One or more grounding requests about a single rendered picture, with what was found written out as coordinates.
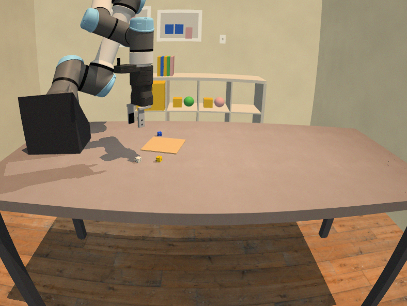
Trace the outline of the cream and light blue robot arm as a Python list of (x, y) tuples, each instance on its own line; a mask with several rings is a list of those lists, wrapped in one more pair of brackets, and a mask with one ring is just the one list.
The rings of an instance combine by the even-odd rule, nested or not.
[(92, 0), (80, 27), (103, 37), (96, 58), (89, 66), (76, 55), (61, 58), (46, 95), (73, 92), (78, 103), (77, 91), (105, 97), (115, 83), (113, 62), (120, 44), (130, 48), (130, 52), (153, 51), (153, 18), (132, 18), (141, 12), (145, 1)]

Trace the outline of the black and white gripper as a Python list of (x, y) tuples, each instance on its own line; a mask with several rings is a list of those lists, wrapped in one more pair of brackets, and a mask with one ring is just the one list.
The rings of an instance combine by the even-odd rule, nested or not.
[(153, 51), (148, 53), (129, 52), (129, 64), (120, 64), (117, 58), (117, 65), (114, 66), (114, 73), (130, 73), (131, 103), (127, 104), (128, 124), (134, 123), (134, 106), (140, 107), (138, 110), (138, 128), (145, 126), (144, 109), (153, 105)]

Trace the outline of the orange flat mat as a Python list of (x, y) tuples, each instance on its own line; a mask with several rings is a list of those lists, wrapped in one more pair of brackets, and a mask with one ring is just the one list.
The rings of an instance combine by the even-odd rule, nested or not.
[(186, 140), (153, 137), (141, 150), (177, 154)]

